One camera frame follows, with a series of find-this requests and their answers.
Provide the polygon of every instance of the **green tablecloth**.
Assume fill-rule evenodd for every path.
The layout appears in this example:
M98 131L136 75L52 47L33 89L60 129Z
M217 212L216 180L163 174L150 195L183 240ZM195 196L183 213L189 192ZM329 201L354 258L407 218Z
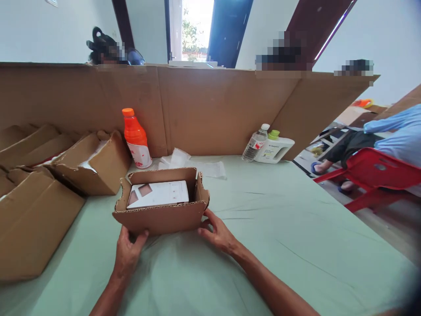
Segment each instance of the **green tablecloth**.
M415 267L291 162L222 160L210 208L321 315L373 315L401 302ZM121 193L90 197L44 273L0 289L0 315L88 315L114 266ZM120 315L270 315L228 256L184 232L148 240Z

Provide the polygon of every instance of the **green cap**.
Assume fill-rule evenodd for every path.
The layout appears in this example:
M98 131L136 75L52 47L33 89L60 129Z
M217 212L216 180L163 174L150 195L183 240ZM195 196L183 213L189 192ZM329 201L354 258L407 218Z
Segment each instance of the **green cap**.
M268 138L269 138L270 140L277 140L277 139L279 138L279 131L277 131L277 130L273 129L273 130L269 133Z

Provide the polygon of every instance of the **orange bottle cap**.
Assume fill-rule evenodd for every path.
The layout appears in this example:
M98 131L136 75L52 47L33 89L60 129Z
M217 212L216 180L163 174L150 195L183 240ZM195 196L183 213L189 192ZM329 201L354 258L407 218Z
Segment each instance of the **orange bottle cap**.
M135 112L133 111L132 108L122 109L122 112L123 112L124 116L134 116L135 115Z

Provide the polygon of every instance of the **blue shirt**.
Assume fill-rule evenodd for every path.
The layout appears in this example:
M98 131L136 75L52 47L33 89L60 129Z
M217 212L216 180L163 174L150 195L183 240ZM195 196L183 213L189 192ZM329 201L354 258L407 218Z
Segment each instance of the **blue shirt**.
M391 129L398 131L377 141L374 148L421 168L421 104L389 118L364 124L364 133L387 132ZM421 184L408 191L421 197Z

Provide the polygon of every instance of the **person's hand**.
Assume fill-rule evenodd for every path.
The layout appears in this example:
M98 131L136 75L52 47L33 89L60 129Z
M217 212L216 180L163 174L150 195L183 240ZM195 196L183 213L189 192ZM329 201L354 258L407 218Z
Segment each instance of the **person's hand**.
M149 231L145 230L140 234L136 242L132 244L128 238L128 229L121 226L120 237L117 241L117 253L115 255L115 264L113 276L118 279L129 280L136 269L140 252L148 239Z
M224 222L210 209L207 208L203 215L208 217L208 219L204 220L200 225L201 228L198 229L199 235L203 236L221 251L233 255L240 247L240 242L236 240ZM213 232L208 230L209 225L213 226Z

